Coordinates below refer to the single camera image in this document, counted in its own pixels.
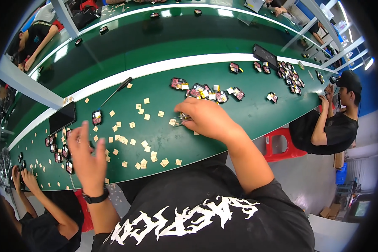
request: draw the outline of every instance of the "black cap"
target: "black cap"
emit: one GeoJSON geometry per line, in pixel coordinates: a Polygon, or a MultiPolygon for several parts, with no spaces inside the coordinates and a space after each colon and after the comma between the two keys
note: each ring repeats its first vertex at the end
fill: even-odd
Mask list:
{"type": "Polygon", "coordinates": [[[360,78],[353,71],[346,70],[343,71],[340,78],[337,80],[336,85],[338,87],[345,87],[347,91],[353,91],[354,93],[361,94],[361,83],[360,78]]]}

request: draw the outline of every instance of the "black phone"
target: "black phone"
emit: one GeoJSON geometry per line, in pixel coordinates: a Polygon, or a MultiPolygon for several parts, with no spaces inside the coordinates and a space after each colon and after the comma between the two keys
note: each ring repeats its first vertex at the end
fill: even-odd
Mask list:
{"type": "Polygon", "coordinates": [[[74,123],[76,120],[76,104],[75,102],[70,102],[49,117],[50,134],[54,135],[61,131],[62,128],[66,128],[74,123]]]}

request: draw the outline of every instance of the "hand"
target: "hand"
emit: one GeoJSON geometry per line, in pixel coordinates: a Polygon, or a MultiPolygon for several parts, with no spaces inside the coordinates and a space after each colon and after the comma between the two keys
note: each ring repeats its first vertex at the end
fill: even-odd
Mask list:
{"type": "Polygon", "coordinates": [[[182,123],[186,128],[225,144],[230,140],[230,136],[235,136],[236,131],[243,131],[222,107],[209,100],[186,98],[176,105],[174,111],[183,112],[192,117],[193,121],[182,123]]]}
{"type": "Polygon", "coordinates": [[[28,71],[35,61],[35,56],[31,56],[25,63],[25,71],[28,71]]]}
{"type": "Polygon", "coordinates": [[[73,165],[83,191],[90,197],[103,194],[106,175],[105,139],[101,138],[97,144],[96,156],[91,156],[88,143],[88,121],[84,121],[79,128],[71,131],[67,139],[70,153],[73,155],[73,165]]]}
{"type": "Polygon", "coordinates": [[[278,17],[283,12],[283,10],[279,7],[275,7],[274,12],[276,13],[276,17],[278,17]]]}
{"type": "Polygon", "coordinates": [[[321,102],[322,102],[322,111],[324,111],[324,110],[328,110],[328,108],[329,108],[329,101],[325,98],[325,96],[323,96],[323,95],[320,95],[319,96],[319,99],[321,100],[321,102]]]}
{"type": "Polygon", "coordinates": [[[20,192],[21,182],[20,182],[20,171],[18,170],[18,165],[14,165],[12,169],[12,177],[14,182],[14,187],[17,192],[20,192]]]}
{"type": "Polygon", "coordinates": [[[36,194],[37,192],[41,191],[41,189],[38,186],[37,179],[32,173],[30,173],[27,169],[24,169],[21,171],[21,175],[22,179],[24,180],[24,184],[33,194],[36,194]]]}
{"type": "Polygon", "coordinates": [[[335,90],[333,88],[333,85],[329,84],[326,88],[325,88],[325,93],[327,94],[326,95],[326,98],[328,100],[332,100],[333,99],[333,94],[335,93],[335,90]]]}

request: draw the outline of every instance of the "battery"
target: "battery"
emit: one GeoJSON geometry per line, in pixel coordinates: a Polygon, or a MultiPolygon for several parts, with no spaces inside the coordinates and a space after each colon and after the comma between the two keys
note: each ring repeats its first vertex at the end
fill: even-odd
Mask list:
{"type": "Polygon", "coordinates": [[[102,123],[102,112],[100,109],[92,112],[92,124],[99,125],[102,123]]]}

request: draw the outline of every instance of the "screwdriver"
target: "screwdriver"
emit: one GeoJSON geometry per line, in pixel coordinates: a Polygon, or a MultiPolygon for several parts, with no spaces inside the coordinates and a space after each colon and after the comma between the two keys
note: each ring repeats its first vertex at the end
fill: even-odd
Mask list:
{"type": "Polygon", "coordinates": [[[130,82],[132,81],[132,78],[129,77],[127,78],[124,82],[121,83],[121,85],[116,89],[116,91],[111,94],[111,96],[109,98],[106,99],[106,101],[101,105],[101,107],[116,93],[116,92],[119,92],[122,88],[126,87],[127,84],[129,84],[130,82]]]}

